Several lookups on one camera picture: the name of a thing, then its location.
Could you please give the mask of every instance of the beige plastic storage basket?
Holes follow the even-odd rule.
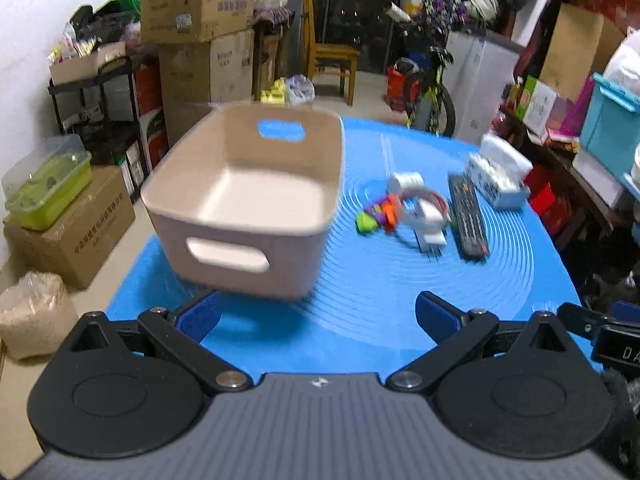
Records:
[[[302,140],[269,138],[273,121],[298,127]],[[340,117],[309,109],[233,104],[203,118],[142,189],[176,274],[258,296],[306,296],[342,187],[343,137]]]

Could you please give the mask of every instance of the tissue box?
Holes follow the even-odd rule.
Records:
[[[465,173],[496,210],[520,209],[529,198],[529,187],[514,182],[489,159],[477,153],[469,155]]]

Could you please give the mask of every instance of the white bag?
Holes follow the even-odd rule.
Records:
[[[57,274],[27,272],[0,296],[0,338],[14,359],[55,352],[76,321]]]
[[[640,30],[629,28],[627,33],[602,75],[640,96]]]
[[[290,77],[285,83],[289,90],[289,101],[292,105],[309,103],[316,98],[314,84],[311,79],[302,74]]]

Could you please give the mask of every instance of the bag of rice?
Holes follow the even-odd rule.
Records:
[[[55,352],[76,321],[57,274],[27,272],[0,296],[0,338],[14,359]]]

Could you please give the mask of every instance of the blue plastic box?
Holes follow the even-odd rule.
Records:
[[[595,86],[580,144],[620,182],[640,143],[640,97],[593,74]]]

